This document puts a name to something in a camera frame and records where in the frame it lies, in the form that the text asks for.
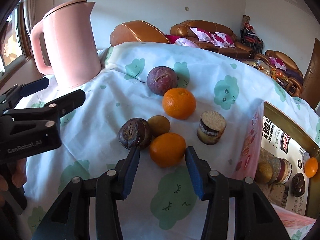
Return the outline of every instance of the open box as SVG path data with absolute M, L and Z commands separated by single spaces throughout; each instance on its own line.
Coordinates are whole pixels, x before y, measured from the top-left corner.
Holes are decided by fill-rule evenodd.
M 263 116 L 271 120 L 277 127 L 288 134 L 310 155 L 320 162 L 320 148 L 316 142 L 293 120 L 268 102 L 262 103 L 247 126 L 242 152 L 232 177 L 243 179 L 255 177 L 260 155 Z M 301 228 L 314 223 L 320 214 L 320 169 L 309 179 L 308 199 L 305 216 L 295 214 L 279 206 L 273 205 L 285 227 Z

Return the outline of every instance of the pillow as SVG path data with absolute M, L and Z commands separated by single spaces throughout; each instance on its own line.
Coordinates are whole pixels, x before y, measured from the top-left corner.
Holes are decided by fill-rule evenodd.
M 195 44 L 193 41 L 189 41 L 186 38 L 179 38 L 175 41 L 176 45 L 181 45 L 181 46 L 187 46 L 187 47 L 193 47 L 193 48 L 200 48 L 197 44 Z
M 280 68 L 280 69 L 283 69 L 284 71 L 287 71 L 287 68 L 285 67 L 284 62 L 279 58 L 270 57 L 270 63 L 275 65 L 276 68 Z
M 166 35 L 166 37 L 168 38 L 170 44 L 174 44 L 177 39 L 181 38 L 180 36 L 177 36 L 177 35 Z
M 210 33 L 208 33 L 207 31 L 200 28 L 190 28 L 190 30 L 192 30 L 195 33 L 195 35 L 197 35 L 199 41 L 206 41 L 214 44 L 214 41 L 212 40 Z
M 222 38 L 226 42 L 226 44 L 228 44 L 228 47 L 233 47 L 233 48 L 236 47 L 235 44 L 233 43 L 232 38 L 228 34 L 226 33 L 214 33 L 214 34 Z
M 219 48 L 228 48 L 229 47 L 229 45 L 224 41 L 224 39 L 221 38 L 220 36 L 218 36 L 217 34 L 211 33 L 211 37 L 214 40 L 214 45 L 216 47 L 219 47 Z

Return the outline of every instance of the small orange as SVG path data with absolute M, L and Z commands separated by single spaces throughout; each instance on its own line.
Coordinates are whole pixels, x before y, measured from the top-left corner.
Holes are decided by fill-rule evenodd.
M 315 157 L 311 157 L 304 165 L 304 173 L 308 178 L 312 178 L 318 170 L 318 161 Z
M 155 138 L 149 148 L 151 159 L 161 168 L 177 165 L 187 148 L 185 139 L 176 133 L 164 133 Z
M 171 88 L 163 96 L 162 107 L 168 116 L 184 120 L 195 111 L 196 99 L 184 88 Z

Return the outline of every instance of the sofa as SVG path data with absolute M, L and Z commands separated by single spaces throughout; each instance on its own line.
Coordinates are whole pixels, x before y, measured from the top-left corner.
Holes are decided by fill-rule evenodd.
M 170 43 L 163 32 L 145 21 L 121 23 L 110 35 L 111 46 L 116 46 L 126 41 Z
M 193 33 L 193 31 L 190 30 L 190 27 L 201 28 L 210 33 L 215 33 L 215 32 L 226 33 L 232 38 L 236 47 L 235 48 L 218 48 L 211 43 L 208 43 L 205 41 L 199 41 L 199 39 Z M 253 49 L 238 42 L 237 36 L 233 33 L 233 31 L 230 28 L 221 24 L 202 21 L 202 20 L 187 20 L 172 26 L 170 30 L 170 34 L 184 37 L 190 41 L 193 41 L 201 49 L 214 51 L 231 58 L 253 58 L 254 57 Z
M 288 55 L 271 49 L 268 49 L 265 54 L 256 54 L 254 59 L 260 59 L 268 66 L 275 68 L 275 66 L 270 62 L 270 57 L 279 58 L 284 62 L 287 68 L 287 72 L 285 74 L 288 76 L 289 82 L 285 87 L 285 90 L 292 97 L 300 97 L 303 92 L 303 74 L 299 70 L 297 64 Z

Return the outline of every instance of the kettle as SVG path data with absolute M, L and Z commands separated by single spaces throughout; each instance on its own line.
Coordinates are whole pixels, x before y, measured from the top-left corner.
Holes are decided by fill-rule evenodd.
M 31 31 L 31 46 L 39 72 L 54 74 L 60 87 L 80 86 L 101 70 L 90 22 L 94 4 L 87 0 L 63 3 L 47 12 Z M 51 66 L 44 63 L 41 33 Z

